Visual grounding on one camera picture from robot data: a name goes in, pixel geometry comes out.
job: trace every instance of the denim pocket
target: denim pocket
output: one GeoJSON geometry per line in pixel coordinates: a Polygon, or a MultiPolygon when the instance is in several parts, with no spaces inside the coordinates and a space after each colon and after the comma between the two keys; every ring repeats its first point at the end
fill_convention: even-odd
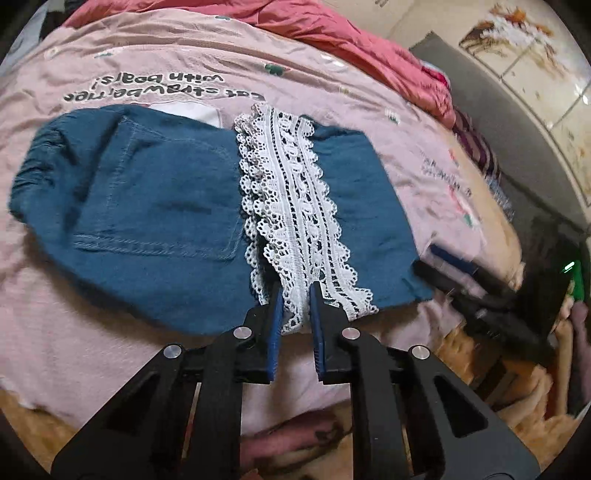
{"type": "Polygon", "coordinates": [[[75,246],[228,260],[242,232],[238,152],[123,118],[101,154],[75,246]]]}

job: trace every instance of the denim shorts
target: denim shorts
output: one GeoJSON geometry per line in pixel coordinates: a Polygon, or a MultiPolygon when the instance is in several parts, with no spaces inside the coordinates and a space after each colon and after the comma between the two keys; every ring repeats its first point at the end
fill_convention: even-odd
{"type": "MultiPolygon", "coordinates": [[[[412,274],[413,235],[367,137],[314,127],[358,286],[380,309],[431,298],[412,274]]],[[[231,130],[139,105],[76,110],[37,132],[9,208],[94,303],[214,335],[256,305],[239,161],[231,130]]],[[[270,285],[277,275],[265,270],[270,285]]]]}
{"type": "Polygon", "coordinates": [[[238,162],[232,131],[137,105],[82,109],[37,132],[9,207],[95,303],[215,334],[256,304],[238,162]]]}

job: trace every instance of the red blanket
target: red blanket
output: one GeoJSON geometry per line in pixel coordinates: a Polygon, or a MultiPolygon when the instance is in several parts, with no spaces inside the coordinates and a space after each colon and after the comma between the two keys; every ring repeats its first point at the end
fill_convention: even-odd
{"type": "Polygon", "coordinates": [[[181,8],[224,15],[332,53],[389,86],[451,128],[455,114],[444,84],[393,42],[359,30],[317,0],[89,0],[64,26],[79,28],[122,12],[181,8]]]}

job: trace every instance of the striped cloth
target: striped cloth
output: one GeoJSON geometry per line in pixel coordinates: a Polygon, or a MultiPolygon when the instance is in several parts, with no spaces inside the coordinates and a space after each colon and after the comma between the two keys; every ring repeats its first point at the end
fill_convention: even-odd
{"type": "Polygon", "coordinates": [[[456,107],[454,107],[454,111],[456,113],[456,123],[453,125],[452,130],[468,157],[485,177],[492,177],[497,181],[501,181],[501,168],[489,143],[474,128],[472,119],[469,116],[456,107]]]}

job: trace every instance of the lace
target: lace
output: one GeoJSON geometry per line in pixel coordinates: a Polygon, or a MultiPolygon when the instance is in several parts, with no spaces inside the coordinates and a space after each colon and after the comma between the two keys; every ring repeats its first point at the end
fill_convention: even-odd
{"type": "Polygon", "coordinates": [[[281,280],[285,308],[293,315],[282,332],[295,332],[308,321],[309,288],[317,280],[324,298],[342,306],[349,320],[377,312],[372,292],[355,287],[357,272],[347,265],[350,251],[339,241],[337,206],[328,197],[309,140],[314,134],[311,121],[257,103],[251,115],[236,118],[235,129],[251,284],[261,304],[268,303],[266,259],[281,280]]]}

